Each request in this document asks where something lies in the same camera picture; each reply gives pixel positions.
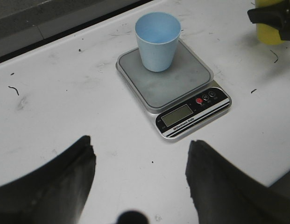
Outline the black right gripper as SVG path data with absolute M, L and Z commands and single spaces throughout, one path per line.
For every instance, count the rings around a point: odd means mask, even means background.
M 290 0 L 283 1 L 283 13 L 275 9 L 255 8 L 247 11 L 253 24 L 264 24 L 279 30 L 282 41 L 290 41 Z

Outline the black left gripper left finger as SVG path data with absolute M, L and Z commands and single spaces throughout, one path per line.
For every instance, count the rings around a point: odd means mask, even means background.
M 96 155 L 83 136 L 37 170 L 0 186 L 0 224 L 76 224 L 92 187 Z

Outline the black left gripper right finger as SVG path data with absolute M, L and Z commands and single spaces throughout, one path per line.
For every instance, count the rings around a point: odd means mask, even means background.
M 290 224 L 290 170 L 266 187 L 197 140 L 185 175 L 201 224 Z

